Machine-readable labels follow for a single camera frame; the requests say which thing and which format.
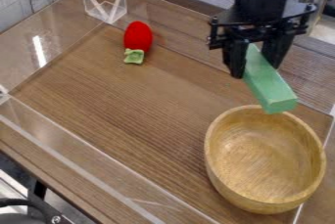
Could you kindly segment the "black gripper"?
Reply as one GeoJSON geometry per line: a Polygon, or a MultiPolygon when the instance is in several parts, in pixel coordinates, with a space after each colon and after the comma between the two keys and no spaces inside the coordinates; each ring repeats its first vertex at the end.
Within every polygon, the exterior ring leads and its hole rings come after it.
{"type": "Polygon", "coordinates": [[[280,18],[262,21],[250,18],[240,7],[233,5],[209,19],[206,45],[210,50],[222,48],[223,64],[234,78],[244,77],[246,52],[249,43],[253,42],[265,40],[261,54],[273,68],[280,67],[294,35],[307,33],[309,15],[316,10],[316,4],[288,2],[280,18]]]}

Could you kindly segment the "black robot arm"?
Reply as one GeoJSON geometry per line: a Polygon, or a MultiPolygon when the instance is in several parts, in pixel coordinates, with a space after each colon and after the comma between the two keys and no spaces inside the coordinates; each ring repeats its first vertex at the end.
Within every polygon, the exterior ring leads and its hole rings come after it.
{"type": "Polygon", "coordinates": [[[234,78],[246,68],[249,45],[261,42],[261,55],[278,68],[294,37],[307,33],[316,5],[305,0],[234,0],[207,24],[207,48],[222,50],[222,62],[234,78]]]}

